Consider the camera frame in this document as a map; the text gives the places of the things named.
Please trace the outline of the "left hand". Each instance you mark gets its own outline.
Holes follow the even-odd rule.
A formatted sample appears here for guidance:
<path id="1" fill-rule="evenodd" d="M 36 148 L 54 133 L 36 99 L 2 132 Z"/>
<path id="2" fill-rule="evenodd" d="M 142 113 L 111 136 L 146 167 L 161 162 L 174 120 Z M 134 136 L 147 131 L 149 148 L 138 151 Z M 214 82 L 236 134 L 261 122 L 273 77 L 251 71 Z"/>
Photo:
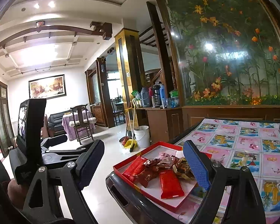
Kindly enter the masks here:
<path id="1" fill-rule="evenodd" d="M 19 210 L 23 209 L 28 190 L 29 187 L 18 185 L 14 178 L 11 179 L 7 186 L 7 196 L 14 207 Z"/>

